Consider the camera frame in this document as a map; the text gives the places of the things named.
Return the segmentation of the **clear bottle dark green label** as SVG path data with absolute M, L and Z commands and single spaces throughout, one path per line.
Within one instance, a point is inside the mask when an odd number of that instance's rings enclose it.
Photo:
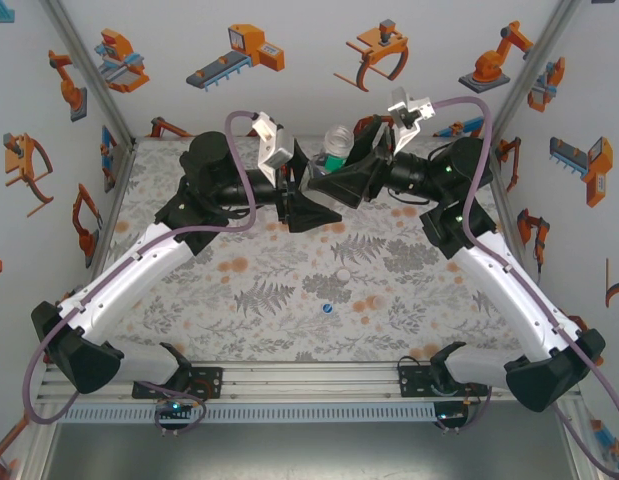
M 310 157 L 300 189 L 309 189 L 309 181 L 342 168 L 353 148 L 354 134 L 344 125 L 333 125 L 324 135 L 319 152 Z

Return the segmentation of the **floral patterned table mat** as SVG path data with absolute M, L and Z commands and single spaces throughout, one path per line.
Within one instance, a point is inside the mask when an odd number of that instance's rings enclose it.
M 110 340 L 168 342 L 199 361 L 426 360 L 455 341 L 518 348 L 478 283 L 427 241 L 412 197 L 383 191 L 340 214 L 292 234 L 262 207 L 250 230 L 219 235 L 155 284 Z M 373 296 L 385 306 L 371 309 Z

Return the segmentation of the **grey metal sheet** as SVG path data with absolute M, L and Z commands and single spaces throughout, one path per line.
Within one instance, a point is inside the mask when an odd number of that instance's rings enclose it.
M 44 480 L 574 480 L 548 420 L 480 425 L 208 425 L 181 438 L 150 426 L 63 425 Z

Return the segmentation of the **aluminium table edge rail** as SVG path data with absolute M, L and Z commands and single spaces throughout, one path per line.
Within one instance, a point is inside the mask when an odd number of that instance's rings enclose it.
M 483 269 L 479 282 L 507 320 L 526 357 L 532 362 L 546 360 L 564 348 L 558 310 L 522 265 L 522 244 L 515 238 L 511 208 L 494 155 L 490 156 L 490 167 L 501 231 L 484 240 L 487 251 L 480 257 Z
M 135 161 L 136 150 L 136 145 L 133 145 L 131 149 L 125 151 L 122 156 L 121 168 L 119 171 L 119 176 L 117 177 L 116 186 L 114 188 L 113 204 L 108 219 L 104 224 L 104 230 L 100 236 L 98 247 L 95 252 L 95 257 L 91 268 L 90 281 L 94 281 L 105 269 L 110 243 L 115 231 L 115 224 L 119 217 L 120 209 L 126 194 L 128 181 Z

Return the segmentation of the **aluminium frame post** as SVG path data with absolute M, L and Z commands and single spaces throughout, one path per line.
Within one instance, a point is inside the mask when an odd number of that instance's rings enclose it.
M 558 401 L 557 405 L 567 419 L 567 422 L 583 441 L 590 453 L 598 461 L 603 463 L 603 455 L 600 451 L 599 443 L 592 431 L 590 416 L 582 398 L 562 399 Z M 567 445 L 568 458 L 572 463 L 571 470 L 573 478 L 575 480 L 609 480 L 609 478 L 603 472 L 600 472 L 580 449 L 564 423 L 561 423 L 561 426 L 565 432 L 565 442 Z
M 549 55 L 583 2 L 584 0 L 558 1 L 495 118 L 492 130 L 492 147 L 495 147 L 501 140 L 518 109 L 525 103 L 526 95 L 540 74 L 540 70 L 545 66 Z
M 42 480 L 50 456 L 56 425 L 28 426 L 15 444 L 17 468 L 12 480 Z
M 45 14 L 51 21 L 56 33 L 90 89 L 91 94 L 99 104 L 105 118 L 109 121 L 117 139 L 128 149 L 135 145 L 135 137 L 131 133 L 123 115 L 115 104 L 109 89 L 101 78 L 98 68 L 91 58 L 78 29 L 75 27 L 61 0 L 38 0 Z

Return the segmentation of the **wide aluminium extrusion rail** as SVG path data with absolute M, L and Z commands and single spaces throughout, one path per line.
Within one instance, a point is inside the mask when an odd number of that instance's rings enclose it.
M 402 398 L 398 362 L 225 362 L 223 385 L 216 402 L 225 403 L 316 403 L 441 401 L 434 393 L 425 398 Z M 114 380 L 94 393 L 79 394 L 77 401 L 131 402 L 134 383 Z M 74 386 L 55 366 L 47 368 L 34 394 L 37 404 L 62 404 L 75 393 Z

